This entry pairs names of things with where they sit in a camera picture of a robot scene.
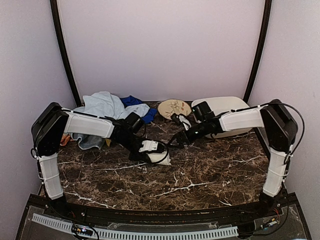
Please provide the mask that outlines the cream white towel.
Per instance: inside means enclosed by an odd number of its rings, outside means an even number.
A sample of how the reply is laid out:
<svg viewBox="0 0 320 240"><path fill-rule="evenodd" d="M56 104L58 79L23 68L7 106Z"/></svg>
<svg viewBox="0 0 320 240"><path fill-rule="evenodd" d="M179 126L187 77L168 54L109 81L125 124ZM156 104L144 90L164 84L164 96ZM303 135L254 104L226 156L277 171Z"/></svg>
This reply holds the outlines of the cream white towel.
<svg viewBox="0 0 320 240"><path fill-rule="evenodd" d="M170 154L168 151L163 153L148 153L150 162L156 165L171 166Z"/></svg>

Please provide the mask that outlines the light blue towel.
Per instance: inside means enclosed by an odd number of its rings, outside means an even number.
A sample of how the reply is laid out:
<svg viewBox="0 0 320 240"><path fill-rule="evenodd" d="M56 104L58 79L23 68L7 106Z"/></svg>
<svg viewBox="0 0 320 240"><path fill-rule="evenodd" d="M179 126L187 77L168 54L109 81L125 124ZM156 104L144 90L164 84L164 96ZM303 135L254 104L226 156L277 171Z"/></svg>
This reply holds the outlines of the light blue towel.
<svg viewBox="0 0 320 240"><path fill-rule="evenodd" d="M116 120L125 119L129 115L121 99L108 91L84 95L83 100L84 106L77 107L74 111L99 117L107 116Z"/></svg>

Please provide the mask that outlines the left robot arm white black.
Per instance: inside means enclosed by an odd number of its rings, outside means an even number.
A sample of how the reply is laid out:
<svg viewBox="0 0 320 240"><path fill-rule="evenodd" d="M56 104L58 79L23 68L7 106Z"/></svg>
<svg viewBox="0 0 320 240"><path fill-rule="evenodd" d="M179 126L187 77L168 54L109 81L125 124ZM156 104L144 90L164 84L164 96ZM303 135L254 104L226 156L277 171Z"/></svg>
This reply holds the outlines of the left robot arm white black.
<svg viewBox="0 0 320 240"><path fill-rule="evenodd" d="M37 159L47 197L53 200L51 210L60 218L67 218L71 213L70 206L60 199L64 196L58 168L60 147L91 137L103 142L109 139L137 153L143 140L136 134L144 125L142 118L134 112L124 119L114 119L66 109L57 102L50 103L31 127L31 151Z"/></svg>

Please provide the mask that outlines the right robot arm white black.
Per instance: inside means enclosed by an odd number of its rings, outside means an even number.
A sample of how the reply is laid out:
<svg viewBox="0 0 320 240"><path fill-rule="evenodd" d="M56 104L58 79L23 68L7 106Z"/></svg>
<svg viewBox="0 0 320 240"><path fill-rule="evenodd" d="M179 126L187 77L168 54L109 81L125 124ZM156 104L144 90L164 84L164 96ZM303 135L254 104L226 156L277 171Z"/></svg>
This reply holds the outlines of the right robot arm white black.
<svg viewBox="0 0 320 240"><path fill-rule="evenodd" d="M289 174L291 157L301 143L297 138L298 123L291 111L301 113L293 106L274 99L255 106L217 110L213 99L201 100L191 110L197 122L187 130L176 133L168 142L171 147L191 145L204 136L217 136L238 130L254 129L269 165L262 192L273 198L282 188Z"/></svg>

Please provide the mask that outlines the yellow patterned towel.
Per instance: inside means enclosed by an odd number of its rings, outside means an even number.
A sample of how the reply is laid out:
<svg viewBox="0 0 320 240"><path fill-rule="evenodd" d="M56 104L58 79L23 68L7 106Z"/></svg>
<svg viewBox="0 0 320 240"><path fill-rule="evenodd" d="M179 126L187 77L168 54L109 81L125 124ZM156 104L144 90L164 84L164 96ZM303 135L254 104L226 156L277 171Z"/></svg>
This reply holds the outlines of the yellow patterned towel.
<svg viewBox="0 0 320 240"><path fill-rule="evenodd" d="M111 146L111 142L112 142L111 139L109 139L109 138L106 138L106 139L105 139L105 143L106 143L106 145L107 145L108 147Z"/></svg>

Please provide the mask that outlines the white grey printed towel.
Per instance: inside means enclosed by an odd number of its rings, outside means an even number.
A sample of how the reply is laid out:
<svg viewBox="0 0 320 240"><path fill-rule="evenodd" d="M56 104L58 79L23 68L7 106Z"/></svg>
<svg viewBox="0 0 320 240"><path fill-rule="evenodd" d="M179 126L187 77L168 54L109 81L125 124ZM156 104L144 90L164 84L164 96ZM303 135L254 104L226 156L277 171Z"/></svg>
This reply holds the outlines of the white grey printed towel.
<svg viewBox="0 0 320 240"><path fill-rule="evenodd" d="M131 113L135 113L142 118L149 112L149 110L150 107L145 103L130 105L125 108L125 117Z"/></svg>

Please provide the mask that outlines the royal blue towel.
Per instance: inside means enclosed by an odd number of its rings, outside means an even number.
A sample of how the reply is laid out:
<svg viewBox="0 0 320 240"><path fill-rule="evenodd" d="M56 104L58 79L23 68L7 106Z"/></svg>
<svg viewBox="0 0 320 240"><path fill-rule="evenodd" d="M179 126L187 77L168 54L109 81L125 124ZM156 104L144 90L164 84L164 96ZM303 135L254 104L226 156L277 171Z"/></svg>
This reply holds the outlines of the royal blue towel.
<svg viewBox="0 0 320 240"><path fill-rule="evenodd" d="M130 95L128 97L120 98L124 105L124 111L120 115L120 119L125 119L131 113L137 114L144 121L145 124L149 124L154 121L157 110L150 108L146 103L143 103L140 99Z"/></svg>

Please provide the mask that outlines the beige floral plate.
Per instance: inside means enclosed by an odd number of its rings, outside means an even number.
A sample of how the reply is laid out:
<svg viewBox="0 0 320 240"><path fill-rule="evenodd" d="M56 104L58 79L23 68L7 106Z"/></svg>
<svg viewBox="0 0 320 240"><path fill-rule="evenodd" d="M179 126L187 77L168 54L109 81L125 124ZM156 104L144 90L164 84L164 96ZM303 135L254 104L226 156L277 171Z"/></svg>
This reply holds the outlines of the beige floral plate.
<svg viewBox="0 0 320 240"><path fill-rule="evenodd" d="M167 120L171 120L173 114L184 116L190 115L192 109L188 103L180 99L167 99L157 107L158 113Z"/></svg>

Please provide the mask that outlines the blue grey towel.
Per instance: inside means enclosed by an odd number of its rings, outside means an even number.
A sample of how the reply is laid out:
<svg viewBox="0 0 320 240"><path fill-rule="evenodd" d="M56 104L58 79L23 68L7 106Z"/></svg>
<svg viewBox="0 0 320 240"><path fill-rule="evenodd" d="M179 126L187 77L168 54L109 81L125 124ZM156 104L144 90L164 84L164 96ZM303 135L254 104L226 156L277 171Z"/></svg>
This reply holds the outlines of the blue grey towel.
<svg viewBox="0 0 320 240"><path fill-rule="evenodd" d="M78 142L78 146L81 150L89 150L91 148L98 148L99 150L103 147L105 139L96 136L81 133L71 133L71 138Z"/></svg>

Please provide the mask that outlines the orange patterned cloth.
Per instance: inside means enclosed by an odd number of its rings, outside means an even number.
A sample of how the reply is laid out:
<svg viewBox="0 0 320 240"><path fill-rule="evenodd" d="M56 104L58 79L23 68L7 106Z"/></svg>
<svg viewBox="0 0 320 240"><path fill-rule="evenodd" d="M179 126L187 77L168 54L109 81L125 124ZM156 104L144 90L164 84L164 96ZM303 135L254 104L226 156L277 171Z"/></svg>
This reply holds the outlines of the orange patterned cloth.
<svg viewBox="0 0 320 240"><path fill-rule="evenodd" d="M64 147L66 146L69 142L73 141L73 139L71 138L71 136L69 134L64 134L61 138L60 141L60 146Z"/></svg>

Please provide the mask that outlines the left black frame post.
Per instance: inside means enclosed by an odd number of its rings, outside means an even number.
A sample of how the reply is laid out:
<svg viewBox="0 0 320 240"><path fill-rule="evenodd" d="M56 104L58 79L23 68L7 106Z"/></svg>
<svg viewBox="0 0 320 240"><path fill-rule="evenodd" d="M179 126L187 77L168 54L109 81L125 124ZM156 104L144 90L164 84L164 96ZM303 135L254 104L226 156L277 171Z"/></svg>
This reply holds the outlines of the left black frame post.
<svg viewBox="0 0 320 240"><path fill-rule="evenodd" d="M67 47L64 39L63 29L62 29L62 23L60 18L60 12L59 12L59 6L57 0L50 0L50 8L51 8L51 15L55 30L55 35L59 47L60 56L62 59L62 63L64 66L64 70L66 73L66 77L68 80L68 84L74 99L74 102L77 107L80 107L82 105L82 101L79 95L78 88L76 86L76 81L73 75L72 67L70 64Z"/></svg>

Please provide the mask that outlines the black frame post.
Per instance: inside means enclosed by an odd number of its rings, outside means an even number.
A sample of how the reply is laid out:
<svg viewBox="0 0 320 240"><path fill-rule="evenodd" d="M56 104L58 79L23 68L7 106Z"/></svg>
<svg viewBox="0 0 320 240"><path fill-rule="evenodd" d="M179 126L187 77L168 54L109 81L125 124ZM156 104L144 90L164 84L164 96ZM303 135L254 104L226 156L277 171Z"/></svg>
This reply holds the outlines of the black frame post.
<svg viewBox="0 0 320 240"><path fill-rule="evenodd" d="M272 0L264 1L263 15L261 20L261 27L260 27L257 47L256 47L250 75L248 78L248 82L246 85L246 89L244 92L244 96L242 98L242 100L245 103L248 103L250 100L251 94L253 92L254 84L257 78L260 62L261 62L263 51L264 51L265 41L267 37L270 15L272 10L272 3L273 3Z"/></svg>
<svg viewBox="0 0 320 240"><path fill-rule="evenodd" d="M67 47L64 39L63 29L62 29L62 23L60 18L60 12L59 12L59 6L57 0L50 0L50 8L51 8L51 15L55 30L55 35L59 47L60 56L62 59L62 63L64 66L64 70L66 73L66 77L68 80L68 84L74 99L74 102L77 107L80 107L82 105L82 101L79 95L78 88L76 86L76 81L73 75L72 67L70 64Z"/></svg>

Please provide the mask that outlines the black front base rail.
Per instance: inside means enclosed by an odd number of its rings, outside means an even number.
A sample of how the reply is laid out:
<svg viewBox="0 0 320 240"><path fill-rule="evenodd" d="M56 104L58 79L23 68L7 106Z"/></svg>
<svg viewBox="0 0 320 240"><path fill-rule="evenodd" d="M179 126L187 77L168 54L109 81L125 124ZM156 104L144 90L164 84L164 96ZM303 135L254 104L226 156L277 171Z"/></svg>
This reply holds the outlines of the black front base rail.
<svg viewBox="0 0 320 240"><path fill-rule="evenodd" d="M260 218L253 212L257 202L243 205L181 211L138 211L85 206L68 203L77 222L93 226L110 223L137 225L175 225L218 222L219 224L243 225Z"/></svg>

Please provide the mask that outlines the right black frame post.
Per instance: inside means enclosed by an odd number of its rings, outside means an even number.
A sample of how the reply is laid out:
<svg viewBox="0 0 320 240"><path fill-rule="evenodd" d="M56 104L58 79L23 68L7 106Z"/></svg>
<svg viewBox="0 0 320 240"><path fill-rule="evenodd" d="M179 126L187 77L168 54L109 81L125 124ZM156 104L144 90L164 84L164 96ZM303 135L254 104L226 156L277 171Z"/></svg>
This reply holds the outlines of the right black frame post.
<svg viewBox="0 0 320 240"><path fill-rule="evenodd" d="M260 27L257 47L256 47L250 75L248 78L248 82L246 85L246 89L244 92L244 96L242 98L242 100L245 103L248 103L250 100L251 94L253 92L254 84L257 78L260 62L261 62L263 51L264 51L265 41L267 37L270 15L272 10L272 3L273 3L272 0L264 1L263 15L261 20L261 27Z"/></svg>

